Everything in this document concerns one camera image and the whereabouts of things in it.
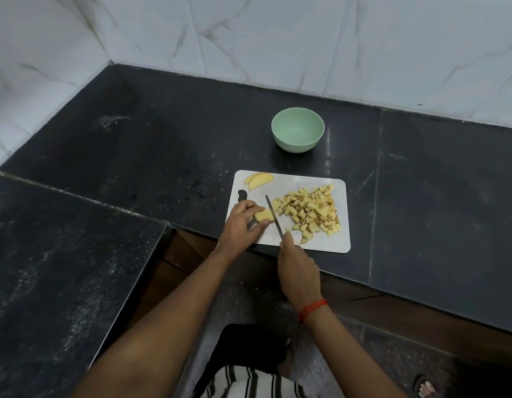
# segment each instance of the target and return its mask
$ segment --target person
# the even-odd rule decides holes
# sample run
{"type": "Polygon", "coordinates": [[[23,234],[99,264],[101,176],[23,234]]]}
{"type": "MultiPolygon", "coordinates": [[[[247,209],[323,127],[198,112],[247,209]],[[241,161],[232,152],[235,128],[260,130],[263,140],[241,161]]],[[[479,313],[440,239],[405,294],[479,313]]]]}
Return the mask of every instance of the person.
{"type": "MultiPolygon", "coordinates": [[[[72,397],[171,396],[223,275],[269,223],[265,220],[252,230],[247,229],[254,213],[263,210],[250,200],[236,204],[215,250],[107,349],[80,380],[72,397]]],[[[303,324],[346,398],[405,397],[324,304],[319,268],[294,244],[290,233],[284,234],[280,245],[278,277],[295,312],[303,315],[303,324]]],[[[285,356],[283,348],[255,325],[227,326],[193,395],[306,396],[300,386],[279,374],[279,361],[285,356]],[[238,332],[245,334],[241,338],[250,335],[250,343],[245,339],[246,348],[240,349],[236,344],[238,332]]]]}

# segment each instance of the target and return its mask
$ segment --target pile of diced potatoes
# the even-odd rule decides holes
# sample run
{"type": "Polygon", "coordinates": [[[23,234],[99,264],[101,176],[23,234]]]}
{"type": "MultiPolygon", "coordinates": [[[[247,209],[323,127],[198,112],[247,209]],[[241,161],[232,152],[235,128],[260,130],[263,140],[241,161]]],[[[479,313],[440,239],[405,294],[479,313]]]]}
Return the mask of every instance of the pile of diced potatoes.
{"type": "Polygon", "coordinates": [[[302,232],[300,244],[311,240],[313,234],[321,230],[328,236],[341,230],[335,202],[331,196],[332,190],[333,185],[315,187],[312,192],[308,192],[306,188],[299,188],[298,192],[290,191],[271,203],[279,215],[291,215],[295,224],[287,227],[286,231],[302,232]]]}

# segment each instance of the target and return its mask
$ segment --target red thread wristband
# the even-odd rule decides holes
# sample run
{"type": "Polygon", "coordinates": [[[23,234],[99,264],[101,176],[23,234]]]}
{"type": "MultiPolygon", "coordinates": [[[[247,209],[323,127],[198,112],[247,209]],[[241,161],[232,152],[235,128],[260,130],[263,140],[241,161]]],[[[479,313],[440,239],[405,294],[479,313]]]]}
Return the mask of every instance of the red thread wristband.
{"type": "Polygon", "coordinates": [[[308,314],[313,313],[315,310],[317,310],[319,307],[327,305],[328,302],[325,299],[320,299],[317,301],[314,301],[310,305],[304,307],[302,311],[299,313],[299,324],[302,324],[304,319],[308,314]]]}

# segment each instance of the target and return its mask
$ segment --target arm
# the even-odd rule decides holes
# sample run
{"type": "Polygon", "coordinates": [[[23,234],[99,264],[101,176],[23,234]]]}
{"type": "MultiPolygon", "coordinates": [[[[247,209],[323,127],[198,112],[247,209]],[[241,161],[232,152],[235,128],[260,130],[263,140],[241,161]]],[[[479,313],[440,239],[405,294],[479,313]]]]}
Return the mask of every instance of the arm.
{"type": "Polygon", "coordinates": [[[96,361],[72,397],[171,396],[223,275],[269,223],[247,230],[263,209],[253,201],[236,204],[216,249],[96,361]]]}
{"type": "MultiPolygon", "coordinates": [[[[319,267],[302,247],[295,246],[290,233],[284,234],[284,242],[280,245],[278,276],[282,290],[297,313],[322,299],[319,267]]],[[[328,306],[308,314],[304,324],[345,397],[405,397],[328,306]]]]}

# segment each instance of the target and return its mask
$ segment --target left forearm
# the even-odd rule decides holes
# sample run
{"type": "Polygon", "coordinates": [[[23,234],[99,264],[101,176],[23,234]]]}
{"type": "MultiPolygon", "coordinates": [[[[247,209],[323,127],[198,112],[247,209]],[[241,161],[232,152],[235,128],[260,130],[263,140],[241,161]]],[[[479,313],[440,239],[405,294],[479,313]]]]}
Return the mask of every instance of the left forearm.
{"type": "Polygon", "coordinates": [[[149,396],[171,394],[231,261],[221,251],[210,254],[172,294],[116,341],[81,383],[103,383],[104,395],[110,396],[109,377],[104,375],[108,373],[114,379],[114,396],[133,396],[134,388],[121,387],[129,383],[148,384],[136,386],[140,396],[146,396],[144,388],[149,396]],[[120,368],[121,377],[115,374],[115,366],[120,368]],[[131,374],[140,375],[140,380],[132,381],[136,377],[131,374]]]}

